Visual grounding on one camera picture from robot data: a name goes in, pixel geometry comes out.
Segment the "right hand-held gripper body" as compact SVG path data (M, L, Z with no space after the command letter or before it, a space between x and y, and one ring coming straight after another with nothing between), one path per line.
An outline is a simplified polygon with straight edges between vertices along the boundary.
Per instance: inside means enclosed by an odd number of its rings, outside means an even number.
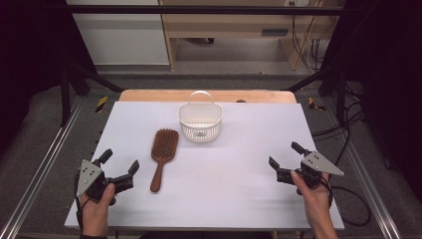
M317 151L306 152L295 172L304 180L307 187L315 188L322 181L322 174L344 176L344 172ZM276 164L277 181L294 185L291 170Z

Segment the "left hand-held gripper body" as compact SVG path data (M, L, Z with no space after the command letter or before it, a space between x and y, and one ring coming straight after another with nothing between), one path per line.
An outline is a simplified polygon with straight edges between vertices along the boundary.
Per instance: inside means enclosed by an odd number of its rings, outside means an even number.
M106 177L101 165L98 159L94 161L82 161L76 191L78 197L81 197L85 193L90 199L99 202L106 187L110 183L114 185L115 194L133 188L134 175L127 173L115 178Z

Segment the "brown wooden hairbrush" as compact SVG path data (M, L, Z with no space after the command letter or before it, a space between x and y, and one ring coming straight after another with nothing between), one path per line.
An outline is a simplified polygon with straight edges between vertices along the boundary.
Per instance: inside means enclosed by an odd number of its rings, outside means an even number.
M174 158L179 134L176 130L162 128L154 136L151 158L157 163L157 167L150 184L152 192L158 192L161 187L161 179L164 165Z

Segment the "white plastic basket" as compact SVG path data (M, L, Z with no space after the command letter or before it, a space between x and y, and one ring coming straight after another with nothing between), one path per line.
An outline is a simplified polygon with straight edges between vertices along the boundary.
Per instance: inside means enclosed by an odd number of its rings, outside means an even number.
M220 134L223 108L214 102L208 92L196 91L178 108L178 119L182 133L188 140L207 143Z

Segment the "person's left hand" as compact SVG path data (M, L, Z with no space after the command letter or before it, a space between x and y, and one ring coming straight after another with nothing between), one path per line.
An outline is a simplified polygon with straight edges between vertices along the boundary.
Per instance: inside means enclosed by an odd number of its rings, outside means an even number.
M108 230L108 208L114 199L114 185L109 184L99 202L92 201L85 193L80 197L83 211L82 234L106 236Z

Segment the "person's right hand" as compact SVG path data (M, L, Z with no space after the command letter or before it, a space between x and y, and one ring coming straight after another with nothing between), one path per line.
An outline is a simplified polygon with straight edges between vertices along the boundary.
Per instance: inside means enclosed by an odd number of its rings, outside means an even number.
M291 176L304 198L307 221L313 232L315 235L321 232L326 233L329 228L333 228L329 214L328 190L322 184L310 189L294 171L291 172Z

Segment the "wooden table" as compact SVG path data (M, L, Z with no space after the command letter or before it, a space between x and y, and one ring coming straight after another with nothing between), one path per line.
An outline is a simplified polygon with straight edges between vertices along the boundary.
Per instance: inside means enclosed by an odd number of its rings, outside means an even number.
M120 102L186 102L193 90L125 90ZM278 103L295 104L295 95L288 91L267 90L211 90L209 94L217 103Z

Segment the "white cabinet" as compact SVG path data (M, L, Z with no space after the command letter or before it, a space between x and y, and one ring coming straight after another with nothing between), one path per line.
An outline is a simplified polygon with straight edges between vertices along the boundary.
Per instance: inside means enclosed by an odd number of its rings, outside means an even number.
M96 66L168 65L159 14L74 14Z

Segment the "light wooden desk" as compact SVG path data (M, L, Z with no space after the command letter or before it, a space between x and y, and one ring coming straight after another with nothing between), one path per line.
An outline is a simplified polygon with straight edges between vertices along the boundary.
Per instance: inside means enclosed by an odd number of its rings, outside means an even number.
M157 0L161 6L340 7L341 0ZM294 71L311 39L329 39L335 23L327 16L164 14L165 35L182 38L278 39Z

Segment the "metal floor rail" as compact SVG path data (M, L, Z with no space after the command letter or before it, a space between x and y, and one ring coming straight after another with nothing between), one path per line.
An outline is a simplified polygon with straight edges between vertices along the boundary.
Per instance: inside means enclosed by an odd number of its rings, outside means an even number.
M343 135L342 140L344 141L346 155L349 158L349 162L353 168L357 180L359 181L360 187L367 199L369 208L383 234L384 239L402 239L399 230L392 219L380 193L378 192L372 178L368 174L365 166L363 165L357 150L351 139L346 139Z
M19 203L15 207L12 215L4 224L3 228L0 230L0 239L15 239L17 236L54 162L56 161L56 158L60 153L84 102L84 97L76 97L68 121L59 128L54 140L50 144L46 154L32 177L31 182L19 200Z

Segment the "black frame strut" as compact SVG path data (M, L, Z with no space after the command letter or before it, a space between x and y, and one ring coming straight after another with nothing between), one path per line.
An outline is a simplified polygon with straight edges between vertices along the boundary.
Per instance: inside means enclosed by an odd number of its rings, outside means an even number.
M62 96L62 122L64 126L71 117L71 99L70 87L73 87L78 96L86 96L91 88L88 86L86 79L91 79L107 89L122 93L124 88L121 88L108 80L100 77L97 73L84 69L79 65L71 65L64 67L61 72L61 96Z
M341 67L324 67L304 80L287 87L287 91L295 93L315 81L321 81L318 93L322 97L331 97L332 95L336 96L335 117L341 126L345 126L344 103L346 79Z

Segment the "black horizontal frame bar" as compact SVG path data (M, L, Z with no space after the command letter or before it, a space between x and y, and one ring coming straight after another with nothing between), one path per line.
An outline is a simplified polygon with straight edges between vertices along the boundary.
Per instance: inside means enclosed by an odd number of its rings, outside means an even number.
M316 15L339 16L343 8L252 7L252 6L152 6L152 5L69 5L80 14L215 14L215 15Z

